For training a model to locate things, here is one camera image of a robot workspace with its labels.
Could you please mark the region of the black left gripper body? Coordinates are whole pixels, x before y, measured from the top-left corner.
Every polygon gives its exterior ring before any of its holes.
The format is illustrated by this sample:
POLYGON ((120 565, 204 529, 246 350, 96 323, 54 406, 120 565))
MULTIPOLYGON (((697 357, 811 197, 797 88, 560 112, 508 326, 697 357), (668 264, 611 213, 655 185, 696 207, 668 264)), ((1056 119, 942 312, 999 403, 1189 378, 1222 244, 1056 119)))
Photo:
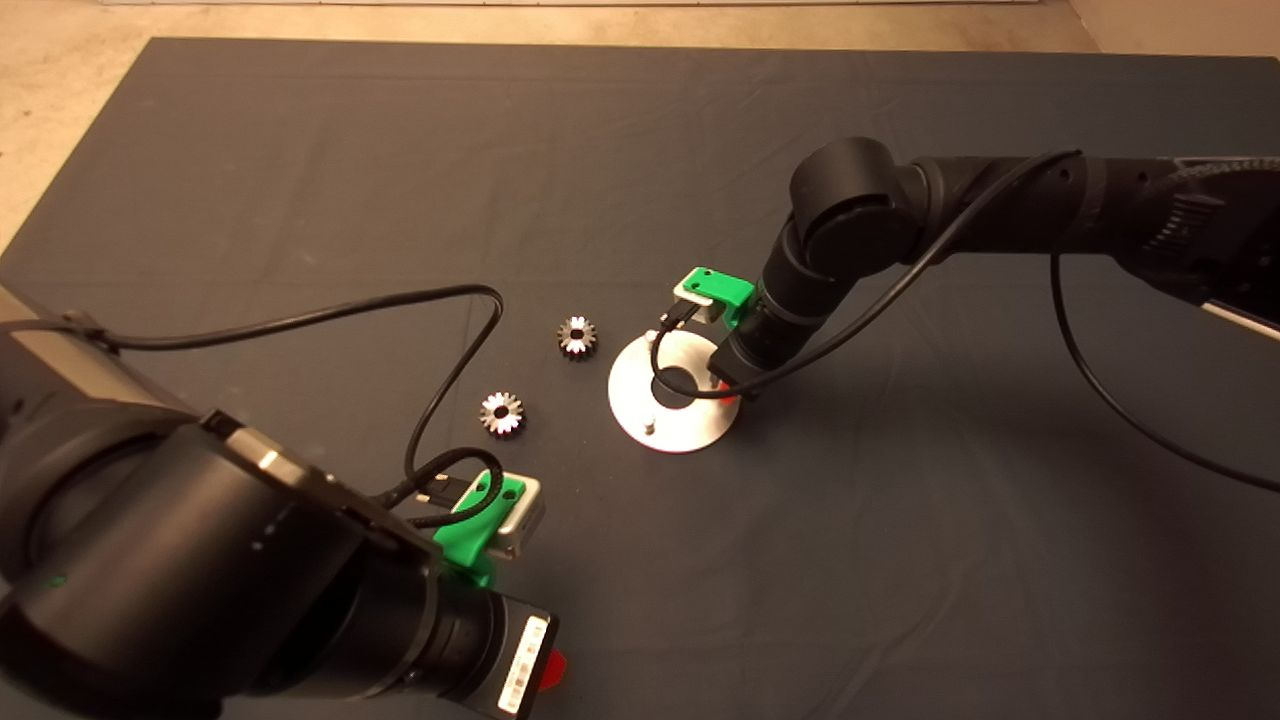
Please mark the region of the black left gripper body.
POLYGON ((410 689, 486 719, 530 719, 559 618, 476 585, 442 585, 410 689))

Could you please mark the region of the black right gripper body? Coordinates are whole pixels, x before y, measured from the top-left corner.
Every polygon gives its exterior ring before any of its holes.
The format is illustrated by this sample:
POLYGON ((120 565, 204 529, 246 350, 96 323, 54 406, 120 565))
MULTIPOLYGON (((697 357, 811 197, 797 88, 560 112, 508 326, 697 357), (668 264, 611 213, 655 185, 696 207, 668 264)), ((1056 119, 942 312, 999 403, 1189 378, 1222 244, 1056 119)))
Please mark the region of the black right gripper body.
POLYGON ((801 325, 760 295, 712 354, 712 374, 727 389, 781 368, 801 348, 801 325))

